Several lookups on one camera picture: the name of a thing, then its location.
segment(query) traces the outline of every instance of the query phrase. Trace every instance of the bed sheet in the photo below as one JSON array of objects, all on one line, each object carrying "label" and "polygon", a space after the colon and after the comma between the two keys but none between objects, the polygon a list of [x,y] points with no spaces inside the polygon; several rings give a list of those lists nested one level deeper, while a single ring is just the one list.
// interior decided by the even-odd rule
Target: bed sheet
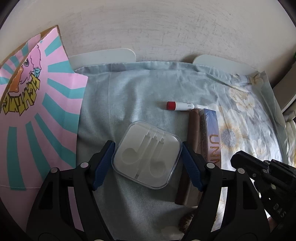
[{"label": "bed sheet", "polygon": [[[288,163],[285,126],[267,75],[227,74],[209,66],[181,62],[137,62],[83,67],[88,76],[81,108],[78,163],[88,161],[107,140],[117,144],[130,123],[146,121],[186,140],[188,112],[167,111],[167,101],[207,105],[217,112],[222,168],[233,170],[231,156],[243,150],[261,160]],[[174,203],[181,174],[179,161],[169,184],[159,190],[141,186],[110,169],[94,193],[115,239],[175,240],[177,225],[191,208]],[[221,193],[220,226],[226,201]]]}]

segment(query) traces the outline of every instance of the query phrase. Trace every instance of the red cap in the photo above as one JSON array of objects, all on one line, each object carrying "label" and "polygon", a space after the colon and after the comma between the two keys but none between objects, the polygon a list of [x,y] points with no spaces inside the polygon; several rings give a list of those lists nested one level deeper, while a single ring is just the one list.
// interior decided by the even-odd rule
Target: red cap
[{"label": "red cap", "polygon": [[175,110],[176,109],[176,102],[168,101],[167,102],[167,110]]}]

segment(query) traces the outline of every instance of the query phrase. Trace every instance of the lip balm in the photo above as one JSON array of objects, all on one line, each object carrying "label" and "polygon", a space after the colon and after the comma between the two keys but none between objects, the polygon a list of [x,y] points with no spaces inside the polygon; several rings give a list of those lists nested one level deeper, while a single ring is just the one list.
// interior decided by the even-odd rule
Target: lip balm
[{"label": "lip balm", "polygon": [[167,102],[167,110],[193,110],[193,109],[207,109],[207,106],[200,104],[192,104],[192,103],[183,103],[183,102],[175,102],[168,101]]}]

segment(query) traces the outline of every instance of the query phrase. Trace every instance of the cartoon character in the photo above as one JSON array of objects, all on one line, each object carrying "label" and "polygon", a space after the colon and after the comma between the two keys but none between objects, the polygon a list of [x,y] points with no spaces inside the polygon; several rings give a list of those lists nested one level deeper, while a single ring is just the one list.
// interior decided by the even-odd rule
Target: cartoon character
[{"label": "cartoon character", "polygon": [[36,45],[19,68],[16,76],[13,78],[8,92],[19,92],[19,84],[28,82],[30,80],[31,73],[33,73],[35,77],[39,77],[41,71],[40,61],[41,54],[39,46]]}]

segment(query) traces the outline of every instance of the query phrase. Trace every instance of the teal stripe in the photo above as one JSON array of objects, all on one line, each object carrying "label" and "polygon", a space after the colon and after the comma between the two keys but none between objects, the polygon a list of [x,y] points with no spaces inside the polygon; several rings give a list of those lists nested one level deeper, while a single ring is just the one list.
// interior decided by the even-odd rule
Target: teal stripe
[{"label": "teal stripe", "polygon": [[17,128],[9,127],[7,136],[7,174],[10,189],[25,190],[17,153]]},{"label": "teal stripe", "polygon": [[68,60],[56,64],[51,64],[47,68],[47,71],[49,73],[74,73]]},{"label": "teal stripe", "polygon": [[11,62],[13,62],[13,64],[15,65],[16,68],[19,66],[20,62],[18,61],[17,57],[15,57],[13,55],[9,59],[10,59]]},{"label": "teal stripe", "polygon": [[29,53],[28,43],[25,44],[24,47],[22,47],[22,55],[25,57]]},{"label": "teal stripe", "polygon": [[0,76],[0,85],[8,84],[9,79]]},{"label": "teal stripe", "polygon": [[45,51],[44,51],[45,52],[45,55],[46,56],[50,55],[53,51],[55,51],[58,47],[61,47],[61,46],[62,46],[62,42],[61,42],[60,37],[58,36],[45,49]]},{"label": "teal stripe", "polygon": [[51,79],[47,79],[47,84],[51,87],[55,88],[62,95],[66,96],[69,99],[82,99],[84,95],[85,87],[77,88],[77,89],[69,89],[68,87],[54,81]]},{"label": "teal stripe", "polygon": [[13,74],[14,71],[8,66],[8,64],[3,64],[2,66],[3,69],[5,69],[7,72],[9,72],[10,74]]},{"label": "teal stripe", "polygon": [[64,111],[48,94],[45,94],[42,105],[60,126],[77,134],[79,115]]},{"label": "teal stripe", "polygon": [[37,141],[33,126],[31,122],[26,124],[27,136],[29,140],[29,145],[31,148],[31,152],[36,164],[36,167],[44,180],[50,170],[50,165],[48,164],[40,146]]},{"label": "teal stripe", "polygon": [[45,122],[42,120],[39,114],[35,115],[35,120],[37,121],[40,129],[44,133],[45,137],[48,139],[52,147],[56,150],[59,157],[67,162],[71,167],[75,168],[76,166],[76,154],[62,146],[57,138],[53,135],[50,129],[47,127]]}]

